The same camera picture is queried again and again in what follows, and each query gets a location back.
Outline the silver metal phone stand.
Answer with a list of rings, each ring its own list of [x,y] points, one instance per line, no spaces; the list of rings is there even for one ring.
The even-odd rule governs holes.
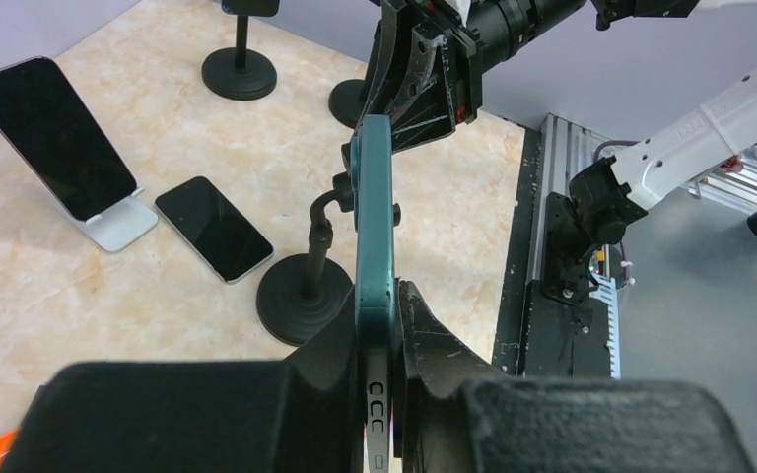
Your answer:
[[[102,250],[118,253],[158,223],[158,215],[138,199],[143,191],[143,187],[138,187],[132,194],[88,221],[72,217],[55,196],[49,195],[48,200],[67,221]]]

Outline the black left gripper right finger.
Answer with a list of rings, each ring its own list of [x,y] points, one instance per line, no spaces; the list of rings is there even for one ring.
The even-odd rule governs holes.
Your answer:
[[[460,341],[417,286],[397,286],[394,454],[406,472],[750,472],[706,389],[658,380],[521,378]]]

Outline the black clamp stand back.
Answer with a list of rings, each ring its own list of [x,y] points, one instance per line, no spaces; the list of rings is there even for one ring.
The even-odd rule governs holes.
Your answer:
[[[250,17],[274,17],[279,0],[222,0],[224,13],[236,17],[236,38],[232,47],[211,52],[203,61],[204,85],[214,94],[232,101],[255,101],[271,94],[277,85],[277,71],[263,54],[247,46]]]

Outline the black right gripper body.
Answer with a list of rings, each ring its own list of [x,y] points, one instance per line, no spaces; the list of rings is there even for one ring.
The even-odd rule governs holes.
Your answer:
[[[456,124],[471,121],[482,102],[482,39],[472,26],[478,1],[414,1],[414,29],[435,29],[447,35],[456,60]]]

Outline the purple smartphone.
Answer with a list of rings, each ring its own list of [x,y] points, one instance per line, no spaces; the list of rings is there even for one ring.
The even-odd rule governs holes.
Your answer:
[[[48,57],[0,69],[0,133],[78,221],[137,189],[132,172]]]

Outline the dark green-edged smartphone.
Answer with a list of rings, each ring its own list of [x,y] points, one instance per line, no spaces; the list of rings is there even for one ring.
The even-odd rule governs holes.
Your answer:
[[[392,345],[397,308],[390,119],[371,114],[351,143],[355,228],[355,327],[365,399],[368,468],[386,472],[390,457]]]

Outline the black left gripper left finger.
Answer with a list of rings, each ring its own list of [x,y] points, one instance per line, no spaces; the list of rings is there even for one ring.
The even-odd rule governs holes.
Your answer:
[[[4,472],[357,472],[354,303],[275,361],[84,362],[39,392]]]

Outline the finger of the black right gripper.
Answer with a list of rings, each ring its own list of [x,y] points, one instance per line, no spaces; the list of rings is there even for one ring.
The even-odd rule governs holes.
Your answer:
[[[397,60],[400,54],[399,35],[399,1],[382,1],[381,5],[381,36],[378,42],[378,56],[376,67],[371,79],[368,98],[358,121],[362,124],[370,114],[387,115],[392,120],[397,114],[397,95],[400,87],[400,76],[397,70]]]
[[[387,108],[395,153],[444,139],[456,128],[456,60],[447,35],[414,29],[410,39],[406,70]]]

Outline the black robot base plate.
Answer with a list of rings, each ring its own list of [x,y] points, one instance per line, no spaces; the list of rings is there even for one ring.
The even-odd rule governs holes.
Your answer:
[[[491,362],[516,376],[621,376],[619,313],[613,279],[599,277],[594,291],[568,303],[542,289],[546,224],[559,204],[552,191],[563,188],[570,147],[566,133],[549,118],[527,131],[518,172]]]

